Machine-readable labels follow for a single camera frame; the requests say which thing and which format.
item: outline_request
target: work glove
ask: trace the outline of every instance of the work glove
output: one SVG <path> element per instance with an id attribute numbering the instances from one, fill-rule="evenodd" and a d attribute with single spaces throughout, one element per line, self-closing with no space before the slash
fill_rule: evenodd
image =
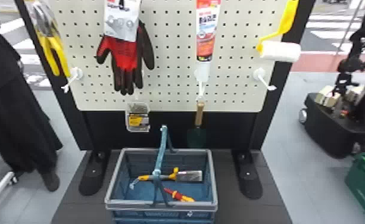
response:
<path id="1" fill-rule="evenodd" d="M 138 89 L 142 89 L 142 57 L 148 69 L 154 68 L 153 47 L 143 22 L 139 21 L 136 42 L 103 36 L 96 52 L 97 62 L 103 64 L 109 52 L 114 89 L 122 95 L 132 95 L 134 83 Z"/>

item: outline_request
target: red pavement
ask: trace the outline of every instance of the red pavement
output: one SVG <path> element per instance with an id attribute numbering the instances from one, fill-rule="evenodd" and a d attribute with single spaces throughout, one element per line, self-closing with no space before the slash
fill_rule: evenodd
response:
<path id="1" fill-rule="evenodd" d="M 347 55 L 332 54 L 301 54 L 299 60 L 294 63 L 291 71 L 306 72 L 336 72 L 339 62 Z"/>

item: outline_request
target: basket handle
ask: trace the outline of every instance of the basket handle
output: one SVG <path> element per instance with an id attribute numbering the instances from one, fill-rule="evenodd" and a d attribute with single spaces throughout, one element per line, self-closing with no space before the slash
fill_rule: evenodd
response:
<path id="1" fill-rule="evenodd" d="M 152 206 L 154 207 L 157 203 L 156 202 L 157 190 L 160 189 L 164 203 L 166 204 L 167 207 L 171 207 L 171 205 L 169 204 L 169 201 L 167 199 L 167 194 L 164 192 L 163 184 L 161 183 L 161 180 L 160 180 L 161 164 L 163 163 L 163 157 L 164 157 L 164 153 L 166 151 L 166 145 L 169 147 L 169 150 L 171 151 L 171 153 L 176 153 L 178 150 L 173 148 L 167 126 L 162 125 L 160 131 L 161 131 L 161 142 L 160 142 L 160 147 L 158 149 L 156 164 L 155 164 L 154 170 L 152 172 L 152 174 L 154 176 L 154 178 L 153 178 L 154 198 L 153 198 Z"/>

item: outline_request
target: blue plastic basket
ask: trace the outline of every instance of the blue plastic basket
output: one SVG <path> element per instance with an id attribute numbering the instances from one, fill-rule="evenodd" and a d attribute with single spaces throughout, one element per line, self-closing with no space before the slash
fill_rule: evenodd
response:
<path id="1" fill-rule="evenodd" d="M 111 212 L 114 223 L 213 223 L 218 200 L 211 151 L 166 151 L 164 157 L 158 155 L 159 151 L 134 148 L 121 151 L 105 198 L 106 209 Z M 174 167 L 180 170 L 202 170 L 203 181 L 162 181 L 157 194 L 156 184 L 148 181 L 138 182 L 134 190 L 130 189 L 129 184 L 138 176 L 155 170 L 156 158 L 159 157 L 162 157 L 160 165 L 163 174 L 172 173 Z M 195 202 L 173 201 L 168 194 L 164 194 L 163 198 L 160 191 L 163 187 L 193 197 Z"/>

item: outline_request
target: pegboard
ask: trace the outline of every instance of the pegboard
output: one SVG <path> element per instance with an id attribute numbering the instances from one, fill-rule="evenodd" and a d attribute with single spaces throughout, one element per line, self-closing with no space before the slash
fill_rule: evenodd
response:
<path id="1" fill-rule="evenodd" d="M 274 62 L 260 59 L 255 46 L 259 37 L 277 30 L 285 4 L 286 0 L 222 0 L 205 111 L 261 111 L 267 89 L 252 74 L 262 67 L 269 82 Z M 85 74 L 71 84 L 79 110 L 124 110 L 136 97 L 152 111 L 196 110 L 195 0 L 142 1 L 139 18 L 153 44 L 155 69 L 142 66 L 143 89 L 135 89 L 132 96 L 114 90 L 110 57 L 103 65 L 94 58 L 103 33 L 104 0 L 52 0 L 50 6 L 70 67 Z"/>

